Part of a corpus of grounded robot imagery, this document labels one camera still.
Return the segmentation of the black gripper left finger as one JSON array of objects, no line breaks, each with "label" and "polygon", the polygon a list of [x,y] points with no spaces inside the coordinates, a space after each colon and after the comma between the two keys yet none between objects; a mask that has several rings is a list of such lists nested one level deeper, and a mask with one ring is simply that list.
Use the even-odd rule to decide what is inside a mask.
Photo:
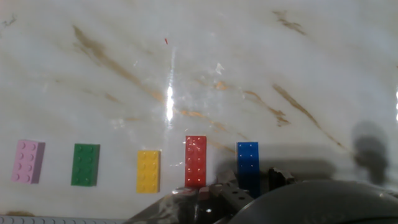
[{"label": "black gripper left finger", "polygon": [[239,188],[232,170],[223,171],[216,178],[217,184],[221,184],[219,194],[235,212],[242,210],[254,200],[245,190]]}]

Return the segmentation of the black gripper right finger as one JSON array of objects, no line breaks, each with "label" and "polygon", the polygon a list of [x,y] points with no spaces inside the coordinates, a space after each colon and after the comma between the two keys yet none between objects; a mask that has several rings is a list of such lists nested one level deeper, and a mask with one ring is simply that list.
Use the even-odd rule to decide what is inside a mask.
[{"label": "black gripper right finger", "polygon": [[286,170],[280,170],[275,167],[268,170],[268,185],[269,190],[275,190],[285,185],[294,183],[294,177]]}]

